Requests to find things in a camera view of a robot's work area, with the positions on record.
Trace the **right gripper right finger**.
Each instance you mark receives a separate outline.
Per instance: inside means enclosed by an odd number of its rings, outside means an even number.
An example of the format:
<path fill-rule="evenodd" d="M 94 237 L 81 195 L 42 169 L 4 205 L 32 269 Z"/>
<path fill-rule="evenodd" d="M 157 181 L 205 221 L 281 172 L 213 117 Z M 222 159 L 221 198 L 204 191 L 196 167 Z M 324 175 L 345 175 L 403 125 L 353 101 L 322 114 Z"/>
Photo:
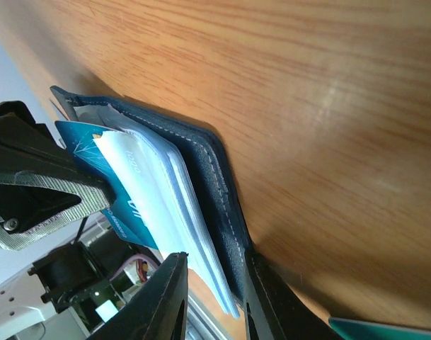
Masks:
<path fill-rule="evenodd" d="M 244 312 L 248 339 L 340 339 L 269 266 L 248 249 L 244 255 Z"/>

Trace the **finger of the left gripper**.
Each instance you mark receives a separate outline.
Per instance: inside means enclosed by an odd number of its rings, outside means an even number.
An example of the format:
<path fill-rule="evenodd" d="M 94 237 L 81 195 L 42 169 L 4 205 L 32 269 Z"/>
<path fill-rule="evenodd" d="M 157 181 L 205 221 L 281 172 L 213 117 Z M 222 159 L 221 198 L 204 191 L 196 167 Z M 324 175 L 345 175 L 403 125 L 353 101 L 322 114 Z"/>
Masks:
<path fill-rule="evenodd" d="M 0 249 L 20 250 L 110 205 L 21 101 L 0 103 Z"/>

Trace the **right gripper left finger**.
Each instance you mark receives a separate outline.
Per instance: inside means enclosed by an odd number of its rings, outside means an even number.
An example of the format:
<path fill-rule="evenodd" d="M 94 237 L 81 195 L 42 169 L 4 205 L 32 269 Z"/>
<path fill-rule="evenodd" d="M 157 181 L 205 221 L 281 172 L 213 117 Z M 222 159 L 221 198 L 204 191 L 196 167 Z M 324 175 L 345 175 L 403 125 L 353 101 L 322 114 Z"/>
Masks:
<path fill-rule="evenodd" d="M 90 339 L 184 339 L 188 308 L 188 255 L 172 253 L 143 288 Z"/>

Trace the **blue VIP card pile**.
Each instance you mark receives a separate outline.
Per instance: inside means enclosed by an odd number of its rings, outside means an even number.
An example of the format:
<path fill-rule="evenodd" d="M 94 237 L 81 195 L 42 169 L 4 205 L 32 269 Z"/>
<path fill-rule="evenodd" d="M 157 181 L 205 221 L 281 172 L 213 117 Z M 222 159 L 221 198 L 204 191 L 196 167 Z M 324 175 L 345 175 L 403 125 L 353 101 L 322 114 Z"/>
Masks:
<path fill-rule="evenodd" d="M 76 165 L 108 187 L 110 205 L 103 214 L 117 236 L 129 243 L 158 249 L 137 207 L 94 142 L 109 128 L 70 120 L 58 120 L 54 124 Z"/>

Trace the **dark blue card holder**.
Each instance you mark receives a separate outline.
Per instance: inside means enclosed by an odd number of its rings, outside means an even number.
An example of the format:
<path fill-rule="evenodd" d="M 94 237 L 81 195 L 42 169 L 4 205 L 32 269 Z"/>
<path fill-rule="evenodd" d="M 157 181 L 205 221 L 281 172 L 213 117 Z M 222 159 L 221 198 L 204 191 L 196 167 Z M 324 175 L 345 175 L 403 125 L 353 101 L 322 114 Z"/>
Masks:
<path fill-rule="evenodd" d="M 118 98 L 51 92 L 69 117 L 56 122 L 67 151 L 115 193 L 104 215 L 118 237 L 162 254 L 185 252 L 222 310 L 239 317 L 251 238 L 221 140 Z"/>

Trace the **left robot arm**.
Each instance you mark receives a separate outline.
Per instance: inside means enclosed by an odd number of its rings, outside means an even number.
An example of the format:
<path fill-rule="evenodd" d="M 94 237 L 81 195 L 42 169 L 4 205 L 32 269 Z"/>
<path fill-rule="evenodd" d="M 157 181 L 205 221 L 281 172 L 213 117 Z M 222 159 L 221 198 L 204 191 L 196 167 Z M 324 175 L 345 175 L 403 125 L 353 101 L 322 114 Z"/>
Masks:
<path fill-rule="evenodd" d="M 108 182 L 59 147 L 24 103 L 0 103 L 0 249 L 18 251 L 68 224 L 85 223 L 114 200 Z M 148 248 L 113 232 L 93 245 L 76 237 L 0 287 L 0 339 L 87 301 L 129 266 L 145 282 L 158 265 Z"/>

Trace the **teal card pile left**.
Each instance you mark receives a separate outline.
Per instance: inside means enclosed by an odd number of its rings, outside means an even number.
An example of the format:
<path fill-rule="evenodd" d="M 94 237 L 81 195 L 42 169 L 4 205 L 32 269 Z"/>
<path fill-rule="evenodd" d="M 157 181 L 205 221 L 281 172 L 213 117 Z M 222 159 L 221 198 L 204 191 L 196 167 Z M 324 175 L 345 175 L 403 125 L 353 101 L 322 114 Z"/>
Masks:
<path fill-rule="evenodd" d="M 431 331 L 376 322 L 330 317 L 330 326 L 344 339 L 431 340 Z"/>

